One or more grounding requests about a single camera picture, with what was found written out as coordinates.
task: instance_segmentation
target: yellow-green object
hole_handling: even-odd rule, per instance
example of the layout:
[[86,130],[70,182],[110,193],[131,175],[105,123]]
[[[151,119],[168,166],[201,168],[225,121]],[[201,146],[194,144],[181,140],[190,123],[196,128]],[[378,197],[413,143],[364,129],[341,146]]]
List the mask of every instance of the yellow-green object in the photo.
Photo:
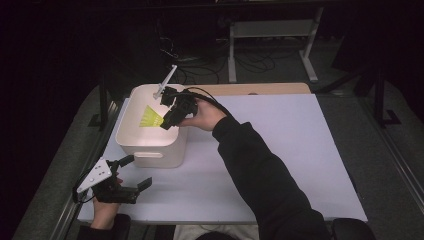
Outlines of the yellow-green object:
[[159,127],[163,122],[162,116],[157,114],[149,105],[144,109],[143,118],[140,127]]

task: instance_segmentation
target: black cable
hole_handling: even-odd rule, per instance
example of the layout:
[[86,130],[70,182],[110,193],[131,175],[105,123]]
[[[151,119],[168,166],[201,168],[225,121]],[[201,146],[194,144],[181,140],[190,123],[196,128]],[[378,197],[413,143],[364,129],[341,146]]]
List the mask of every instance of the black cable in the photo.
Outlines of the black cable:
[[168,97],[177,97],[177,96],[193,96],[195,98],[204,100],[212,105],[214,105],[216,108],[218,108],[219,110],[221,110],[223,113],[225,113],[225,115],[227,115],[228,117],[233,117],[233,115],[230,113],[230,111],[228,111],[223,105],[221,105],[218,101],[216,101],[215,98],[210,98],[207,97],[205,95],[202,95],[200,93],[195,93],[195,92],[178,92],[178,93],[172,93],[169,94]]
[[197,89],[197,90],[200,90],[200,91],[202,91],[202,92],[204,92],[204,93],[206,93],[210,98],[212,98],[215,102],[218,102],[213,96],[212,96],[212,94],[210,94],[208,91],[206,91],[206,90],[204,90],[204,89],[202,89],[202,88],[199,88],[199,87],[189,87],[189,88],[187,88],[187,90],[189,90],[189,89]]

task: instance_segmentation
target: metal stand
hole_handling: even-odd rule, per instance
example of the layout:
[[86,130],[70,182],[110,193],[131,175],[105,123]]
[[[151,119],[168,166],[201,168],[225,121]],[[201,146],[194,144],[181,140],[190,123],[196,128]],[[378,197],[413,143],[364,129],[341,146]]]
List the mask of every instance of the metal stand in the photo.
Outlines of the metal stand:
[[230,52],[228,56],[228,77],[230,83],[237,82],[234,61],[234,39],[248,37],[283,37],[283,36],[307,36],[305,48],[299,51],[303,66],[311,82],[318,81],[309,54],[324,8],[317,9],[314,19],[307,20],[284,20],[284,21],[252,21],[234,22],[230,26]]

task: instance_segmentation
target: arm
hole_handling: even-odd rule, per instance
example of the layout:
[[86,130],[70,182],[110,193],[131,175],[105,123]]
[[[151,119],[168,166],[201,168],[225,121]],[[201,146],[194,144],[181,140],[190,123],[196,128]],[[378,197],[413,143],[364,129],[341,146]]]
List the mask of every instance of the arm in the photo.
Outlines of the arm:
[[199,113],[181,126],[211,131],[237,190],[252,209],[261,239],[330,239],[322,215],[313,210],[280,158],[250,123],[239,124],[198,102]]

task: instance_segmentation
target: hand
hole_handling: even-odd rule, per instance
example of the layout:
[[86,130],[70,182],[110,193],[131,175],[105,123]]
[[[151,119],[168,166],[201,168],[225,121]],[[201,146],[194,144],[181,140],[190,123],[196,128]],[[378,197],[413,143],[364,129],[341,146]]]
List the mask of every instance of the hand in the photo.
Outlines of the hand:
[[94,219],[91,223],[91,228],[110,230],[113,227],[114,219],[118,213],[120,203],[103,203],[99,202],[97,198],[93,198],[94,205]]
[[196,98],[198,110],[196,116],[184,119],[178,126],[194,126],[205,131],[212,131],[215,125],[224,117],[225,113],[205,100]]

